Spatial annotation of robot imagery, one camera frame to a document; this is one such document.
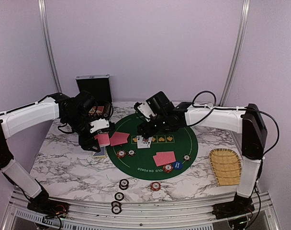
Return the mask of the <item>dealt red-backed cards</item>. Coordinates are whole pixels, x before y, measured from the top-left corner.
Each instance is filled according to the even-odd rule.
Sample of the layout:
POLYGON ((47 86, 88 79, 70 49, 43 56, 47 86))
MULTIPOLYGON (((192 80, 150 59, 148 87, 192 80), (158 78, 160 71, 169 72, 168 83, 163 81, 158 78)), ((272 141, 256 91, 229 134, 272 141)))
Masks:
POLYGON ((113 147, 128 143, 129 136, 129 133, 114 132, 114 134, 110 138, 110 146, 113 147))

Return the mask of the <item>small orange chip pile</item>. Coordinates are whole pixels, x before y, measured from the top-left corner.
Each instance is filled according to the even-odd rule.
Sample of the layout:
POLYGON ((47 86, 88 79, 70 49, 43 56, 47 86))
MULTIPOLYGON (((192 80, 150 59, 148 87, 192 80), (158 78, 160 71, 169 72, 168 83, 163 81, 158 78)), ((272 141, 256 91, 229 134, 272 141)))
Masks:
POLYGON ((123 157, 126 156, 126 152, 124 150, 120 150, 120 151, 117 152, 116 156, 118 158, 123 158, 123 157))
POLYGON ((172 170, 173 170, 172 164, 166 164, 166 165, 163 166, 163 171, 165 173, 170 173, 172 170))

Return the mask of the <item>dark chips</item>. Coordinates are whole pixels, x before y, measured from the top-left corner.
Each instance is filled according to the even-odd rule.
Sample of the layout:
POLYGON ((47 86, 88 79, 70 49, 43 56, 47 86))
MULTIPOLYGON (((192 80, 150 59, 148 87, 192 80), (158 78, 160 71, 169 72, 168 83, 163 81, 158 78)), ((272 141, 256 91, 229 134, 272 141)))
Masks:
POLYGON ((133 150, 133 149, 128 150, 128 156, 132 157, 135 154, 136 154, 135 150, 133 150))

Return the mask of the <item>blue small blind button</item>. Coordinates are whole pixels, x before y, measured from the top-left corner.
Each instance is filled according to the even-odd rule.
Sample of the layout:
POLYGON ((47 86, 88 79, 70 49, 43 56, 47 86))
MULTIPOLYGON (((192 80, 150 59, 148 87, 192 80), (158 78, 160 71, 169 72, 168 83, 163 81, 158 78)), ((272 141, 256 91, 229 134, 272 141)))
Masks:
POLYGON ((176 161, 172 163, 172 166, 174 170, 181 170, 183 168, 183 163, 180 161, 176 161))

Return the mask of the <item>dark brown chip stack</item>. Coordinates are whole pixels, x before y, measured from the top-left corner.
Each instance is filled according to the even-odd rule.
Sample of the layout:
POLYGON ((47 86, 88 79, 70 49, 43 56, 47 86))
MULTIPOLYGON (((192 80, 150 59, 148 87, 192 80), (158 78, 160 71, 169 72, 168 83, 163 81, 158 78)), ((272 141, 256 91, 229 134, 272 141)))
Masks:
POLYGON ((121 190, 126 190, 129 187, 129 181, 127 179, 121 179, 119 182, 119 188, 121 190))

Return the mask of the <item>orange red chip stack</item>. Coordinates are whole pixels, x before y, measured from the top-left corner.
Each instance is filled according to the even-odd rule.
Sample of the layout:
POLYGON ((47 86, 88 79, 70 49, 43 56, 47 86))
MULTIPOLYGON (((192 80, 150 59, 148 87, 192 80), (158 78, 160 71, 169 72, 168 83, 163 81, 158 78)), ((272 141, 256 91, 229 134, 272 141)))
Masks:
POLYGON ((152 182, 151 190, 152 191, 159 191, 161 189, 161 184, 159 182, 152 182))

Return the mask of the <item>red-backed playing card deck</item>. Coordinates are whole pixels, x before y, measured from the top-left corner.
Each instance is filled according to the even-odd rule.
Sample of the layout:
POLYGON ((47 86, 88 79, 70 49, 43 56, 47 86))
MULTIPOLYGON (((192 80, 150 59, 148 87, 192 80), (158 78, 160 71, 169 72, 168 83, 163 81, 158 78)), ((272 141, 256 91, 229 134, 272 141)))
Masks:
POLYGON ((95 139, 98 141, 100 147, 106 147, 110 145, 110 138, 108 133, 97 134, 95 139))

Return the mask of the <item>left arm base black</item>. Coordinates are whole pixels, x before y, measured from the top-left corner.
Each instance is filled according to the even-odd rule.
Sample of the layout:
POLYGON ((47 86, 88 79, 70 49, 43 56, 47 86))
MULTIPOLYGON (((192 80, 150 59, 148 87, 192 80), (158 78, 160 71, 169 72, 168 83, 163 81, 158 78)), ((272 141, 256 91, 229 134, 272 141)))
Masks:
POLYGON ((46 218, 65 218, 68 213, 69 204, 62 201, 52 200, 49 193, 41 187, 41 192, 35 198, 29 197, 27 208, 29 210, 42 213, 46 218))

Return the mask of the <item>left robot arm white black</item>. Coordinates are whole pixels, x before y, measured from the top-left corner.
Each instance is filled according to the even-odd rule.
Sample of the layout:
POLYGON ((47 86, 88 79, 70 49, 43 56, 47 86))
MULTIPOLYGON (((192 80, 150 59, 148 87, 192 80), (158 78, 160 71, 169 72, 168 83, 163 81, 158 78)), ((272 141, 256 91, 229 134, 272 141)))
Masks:
POLYGON ((95 135, 110 125, 105 119, 94 120, 90 117, 89 111, 96 104, 96 100, 88 92, 81 92, 75 97, 54 93, 31 104, 0 112, 0 171, 28 196, 35 198, 34 205, 42 213, 49 213, 53 209, 53 203, 40 195, 43 189, 14 159, 7 140, 24 130, 58 119, 78 135, 78 143, 83 150, 99 151, 95 135))

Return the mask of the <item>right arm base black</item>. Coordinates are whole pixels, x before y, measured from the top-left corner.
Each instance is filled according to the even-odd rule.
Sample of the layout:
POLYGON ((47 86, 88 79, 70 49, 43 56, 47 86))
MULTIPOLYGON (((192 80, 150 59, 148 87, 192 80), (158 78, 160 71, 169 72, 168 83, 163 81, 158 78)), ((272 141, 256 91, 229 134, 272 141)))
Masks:
POLYGON ((213 205, 212 214, 216 219, 235 217, 255 210, 251 196, 246 198, 235 193, 233 201, 213 205))

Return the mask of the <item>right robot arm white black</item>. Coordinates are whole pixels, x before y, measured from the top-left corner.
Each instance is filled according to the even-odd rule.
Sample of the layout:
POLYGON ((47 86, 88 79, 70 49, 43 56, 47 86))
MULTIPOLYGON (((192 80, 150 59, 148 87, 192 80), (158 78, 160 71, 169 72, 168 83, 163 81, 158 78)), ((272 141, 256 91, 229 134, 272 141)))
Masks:
POLYGON ((248 207, 256 181, 260 175, 268 130, 262 116, 272 116, 260 111, 250 103, 246 107, 221 107, 181 102, 175 106, 167 96, 158 92, 145 102, 136 103, 135 111, 145 121, 137 127, 137 133, 144 138, 160 131, 174 131, 185 127, 211 127, 238 133, 242 136, 242 174, 236 194, 239 196, 230 203, 229 210, 239 215, 248 207))

